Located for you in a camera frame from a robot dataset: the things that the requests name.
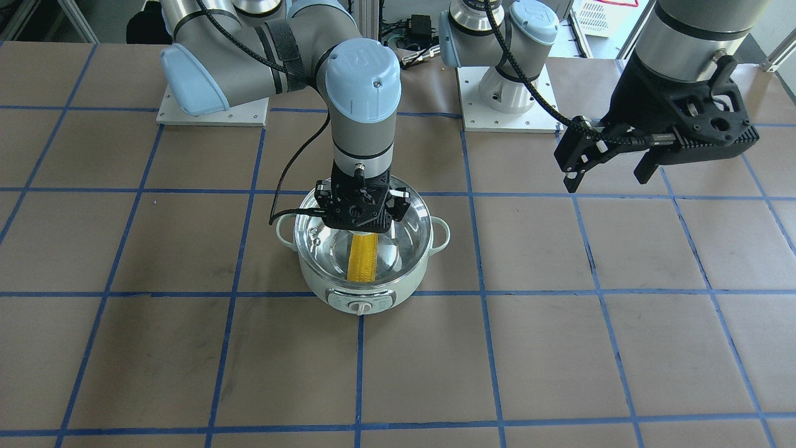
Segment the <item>metal bar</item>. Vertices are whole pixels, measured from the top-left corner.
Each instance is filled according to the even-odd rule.
[[[768,55],[766,62],[760,66],[764,72],[776,72],[779,66],[796,51],[796,29],[788,34],[782,43],[777,45],[777,48]]]
[[[0,41],[13,41],[19,37],[40,2],[41,0],[22,0],[17,10],[12,14],[6,28],[0,33]]]
[[[100,43],[100,40],[97,39],[96,34],[94,34],[94,30],[88,24],[88,20],[86,20],[83,13],[80,12],[80,8],[77,7],[75,0],[58,0],[58,4],[61,9],[64,10],[64,14],[66,14],[72,26],[77,30],[80,38],[91,44]]]
[[[353,18],[362,37],[379,40],[379,0],[356,0]]]
[[[646,25],[647,20],[650,19],[650,15],[652,14],[652,9],[655,7],[655,3],[655,0],[649,0],[646,6],[644,6],[642,15],[638,17],[633,30],[630,31],[630,36],[627,37],[625,44],[622,45],[622,48],[619,50],[619,54],[616,55],[617,59],[630,58],[630,55],[633,53],[633,50],[636,48],[636,44],[638,43],[638,37],[642,34],[644,25]]]
[[[583,57],[594,59],[595,55],[591,52],[589,41],[586,40],[586,34],[583,34],[583,30],[580,28],[578,14],[575,12],[574,8],[570,9],[569,13],[569,24],[572,28],[572,34],[575,35],[575,43],[578,44],[578,49],[580,50],[581,54],[583,54]]]

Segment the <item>light blue cap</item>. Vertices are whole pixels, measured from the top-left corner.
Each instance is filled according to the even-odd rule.
[[[358,37],[334,47],[326,63],[326,93],[340,113],[359,123],[378,123],[398,108],[400,66],[395,53]]]
[[[451,14],[448,11],[439,13],[439,51],[443,54],[443,63],[448,67],[461,67],[458,61],[456,45],[453,43],[453,32],[451,22],[448,18]]]
[[[229,110],[216,80],[184,46],[173,44],[160,52],[160,62],[180,108],[189,115]]]
[[[526,36],[542,45],[552,45],[558,34],[558,16],[537,0],[517,0],[509,11],[512,22]]]
[[[292,5],[289,5],[287,9],[287,18],[293,18],[296,14],[299,13],[300,10],[303,10],[304,8],[313,5],[326,5],[338,9],[344,12],[347,16],[349,16],[351,18],[351,22],[353,22],[354,25],[357,24],[357,21],[353,19],[351,14],[349,14],[349,12],[345,10],[343,5],[338,3],[337,0],[298,0],[297,2],[293,2]]]

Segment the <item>pot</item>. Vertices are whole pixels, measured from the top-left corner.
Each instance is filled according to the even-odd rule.
[[[335,309],[361,316],[397,306],[417,290],[428,258],[451,240],[451,228],[429,214],[416,191],[396,177],[392,177],[392,187],[407,188],[410,206],[404,219],[393,222],[389,231],[378,236],[375,281],[346,279],[353,232],[329,228],[321,218],[298,215],[289,242],[282,236],[282,224],[295,215],[284,215],[276,222],[277,238],[298,253],[302,275],[312,292]],[[301,204],[301,208],[317,206],[313,192]],[[445,232],[445,241],[436,247],[434,224]]]

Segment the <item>floor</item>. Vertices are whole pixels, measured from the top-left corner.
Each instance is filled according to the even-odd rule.
[[[736,72],[763,136],[745,156],[639,186],[628,155],[569,195],[557,136],[464,133],[454,71],[404,72],[393,172],[453,237],[405,304],[356,318],[267,225],[323,103],[278,96],[265,129],[159,127],[158,50],[0,46],[0,447],[796,446],[778,78]],[[560,109],[592,116],[622,69],[548,67]]]

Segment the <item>black object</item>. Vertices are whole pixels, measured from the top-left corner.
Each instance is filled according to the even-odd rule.
[[[412,14],[406,46],[412,45],[417,45],[418,50],[431,47],[431,16]]]
[[[172,43],[166,23],[163,21],[160,2],[146,2],[144,10],[138,12],[127,22],[128,44],[163,44]]]
[[[722,56],[709,81],[685,83],[665,79],[634,54],[611,97],[608,113],[599,121],[576,117],[575,122],[603,128],[607,136],[637,137],[632,144],[598,143],[576,128],[568,128],[556,148],[556,161],[569,173],[564,185],[574,193],[583,175],[623,152],[646,151],[634,174],[647,183],[660,165],[730,159],[754,145],[760,136],[751,125],[743,98],[730,79],[737,61]]]
[[[403,194],[394,195],[391,190]],[[319,180],[315,200],[323,209],[323,222],[333,229],[383,234],[409,210],[405,188],[390,187],[390,170],[365,179],[349,176],[335,163],[331,181]]]

